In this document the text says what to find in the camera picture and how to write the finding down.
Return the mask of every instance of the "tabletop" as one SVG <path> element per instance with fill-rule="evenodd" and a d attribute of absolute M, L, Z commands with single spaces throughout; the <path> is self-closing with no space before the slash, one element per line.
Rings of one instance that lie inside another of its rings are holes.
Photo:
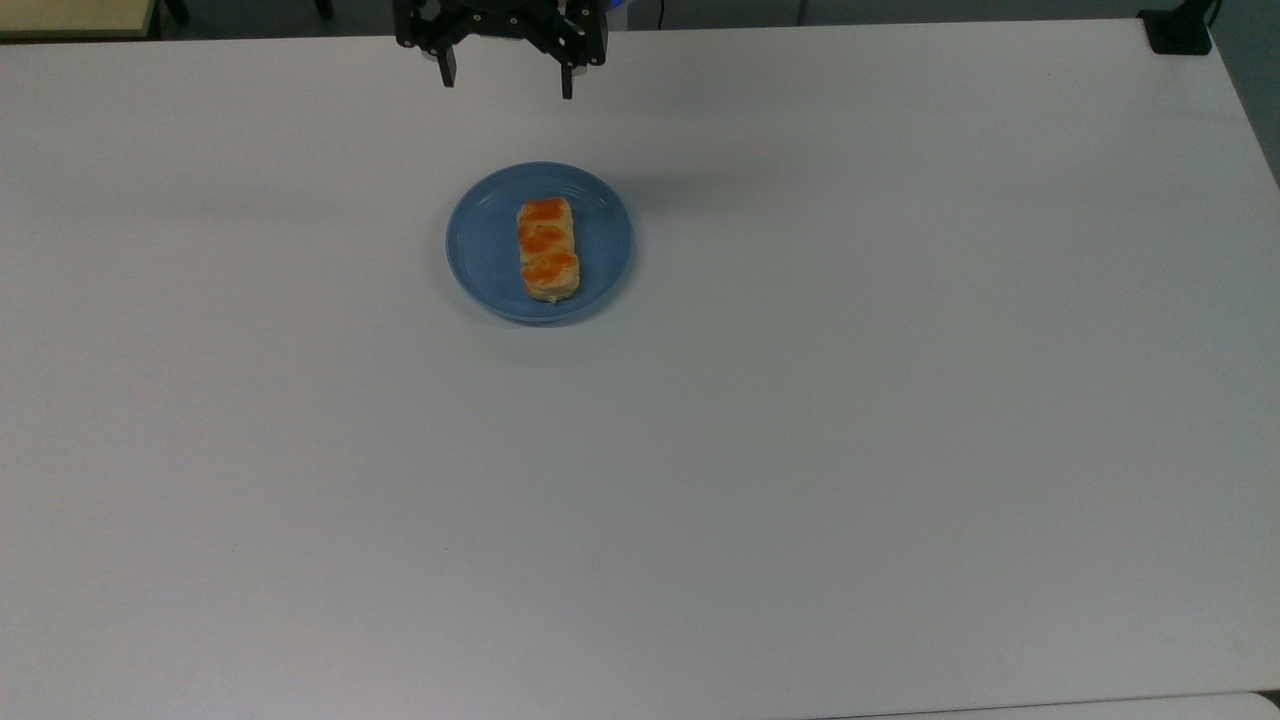
<path fill-rule="evenodd" d="M 1280 192 L 1134 20 L 0 47 L 0 715 L 1280 685 Z M 635 261 L 449 274 L 502 167 Z"/>
<path fill-rule="evenodd" d="M 142 37 L 155 0 L 4 0 L 0 40 Z"/>

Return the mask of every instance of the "blue plate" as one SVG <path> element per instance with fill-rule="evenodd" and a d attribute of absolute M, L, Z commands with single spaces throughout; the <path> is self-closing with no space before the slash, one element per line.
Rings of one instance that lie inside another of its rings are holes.
<path fill-rule="evenodd" d="M 564 197 L 573 210 L 581 275 L 559 302 L 525 295 L 516 213 L 527 200 Z M 609 300 L 631 263 L 631 218 L 604 181 L 559 163 L 525 163 L 477 182 L 453 209 L 445 237 L 449 268 L 462 290 L 493 313 L 520 323 L 580 318 Z"/>

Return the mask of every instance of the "orange glaze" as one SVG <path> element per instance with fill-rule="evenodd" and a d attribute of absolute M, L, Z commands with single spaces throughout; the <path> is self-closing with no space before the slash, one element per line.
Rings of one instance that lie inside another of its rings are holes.
<path fill-rule="evenodd" d="M 564 241 L 564 231 L 538 225 L 520 228 L 520 249 L 529 255 L 540 255 Z"/>
<path fill-rule="evenodd" d="M 577 266 L 577 258 L 568 252 L 554 252 L 545 258 L 539 258 L 536 263 L 520 272 L 525 282 L 534 284 L 547 284 L 554 281 L 562 272 Z"/>
<path fill-rule="evenodd" d="M 558 220 L 564 217 L 568 210 L 568 201 L 563 197 L 548 197 L 547 200 L 530 200 L 525 202 L 529 211 L 521 218 L 526 223 L 541 223 L 548 220 Z"/>

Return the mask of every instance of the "bread roll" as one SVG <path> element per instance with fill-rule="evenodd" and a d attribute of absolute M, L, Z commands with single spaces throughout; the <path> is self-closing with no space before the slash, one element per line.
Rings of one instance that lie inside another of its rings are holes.
<path fill-rule="evenodd" d="M 520 240 L 520 274 L 534 300 L 556 302 L 577 290 L 579 265 L 573 251 L 573 214 L 568 200 L 530 200 L 516 215 Z"/>

